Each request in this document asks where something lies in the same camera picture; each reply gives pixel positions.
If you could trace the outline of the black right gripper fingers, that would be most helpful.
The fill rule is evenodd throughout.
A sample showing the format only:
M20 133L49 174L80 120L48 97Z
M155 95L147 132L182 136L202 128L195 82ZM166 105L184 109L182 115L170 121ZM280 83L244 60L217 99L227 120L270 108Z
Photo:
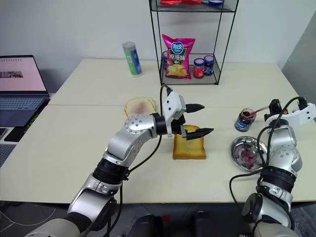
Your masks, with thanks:
M273 99L269 104L270 113L280 113L282 111L282 106L279 99Z

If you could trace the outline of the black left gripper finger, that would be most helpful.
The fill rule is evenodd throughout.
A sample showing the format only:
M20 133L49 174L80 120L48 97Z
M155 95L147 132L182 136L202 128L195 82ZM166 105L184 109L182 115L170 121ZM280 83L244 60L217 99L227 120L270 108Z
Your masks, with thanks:
M201 104L186 104L186 113L194 113L204 108L205 106Z
M202 138L209 133L211 133L214 128L200 128L196 129L195 131L189 132L183 125L180 126L181 135L186 140L195 140L198 138Z

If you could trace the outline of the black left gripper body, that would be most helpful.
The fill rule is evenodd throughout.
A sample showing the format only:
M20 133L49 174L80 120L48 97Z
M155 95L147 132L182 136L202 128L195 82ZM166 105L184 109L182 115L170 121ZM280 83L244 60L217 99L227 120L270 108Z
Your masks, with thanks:
M174 119L171 122L171 130L174 135L186 135L186 130L184 128L185 118L181 115L178 119Z

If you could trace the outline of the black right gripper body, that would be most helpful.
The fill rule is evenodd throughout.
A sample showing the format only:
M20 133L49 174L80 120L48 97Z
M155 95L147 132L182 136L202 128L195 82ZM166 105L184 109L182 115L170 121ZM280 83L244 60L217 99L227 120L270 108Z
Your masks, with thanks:
M265 114L264 115L264 120L265 121L272 121L272 120L277 119L278 116L279 116L279 113L277 113L277 114ZM288 113L288 111L285 111L282 114L282 116L280 117L280 119L289 120L289 113Z

